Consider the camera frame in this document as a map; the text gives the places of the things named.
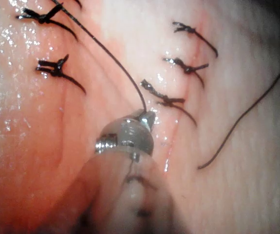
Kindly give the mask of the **right arm needle driver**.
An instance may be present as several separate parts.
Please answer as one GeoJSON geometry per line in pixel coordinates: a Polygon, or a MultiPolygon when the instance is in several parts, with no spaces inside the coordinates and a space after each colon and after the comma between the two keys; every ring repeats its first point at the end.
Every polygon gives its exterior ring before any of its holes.
{"type": "Polygon", "coordinates": [[[131,115],[115,119],[107,124],[100,133],[95,143],[95,153],[101,154],[109,150],[122,150],[131,152],[134,159],[139,153],[152,156],[154,140],[152,130],[141,124],[141,119],[136,120],[131,115]]]}

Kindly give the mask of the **right arm needle driver jaw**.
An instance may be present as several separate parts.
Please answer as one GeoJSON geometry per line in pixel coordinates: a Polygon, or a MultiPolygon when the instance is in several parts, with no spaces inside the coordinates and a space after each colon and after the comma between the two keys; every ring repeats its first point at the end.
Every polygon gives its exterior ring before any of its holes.
{"type": "Polygon", "coordinates": [[[148,130],[153,129],[156,114],[153,111],[147,111],[141,115],[141,124],[148,130]]]}
{"type": "Polygon", "coordinates": [[[136,120],[140,120],[142,116],[146,113],[144,109],[138,109],[132,114],[132,118],[136,120]]]}

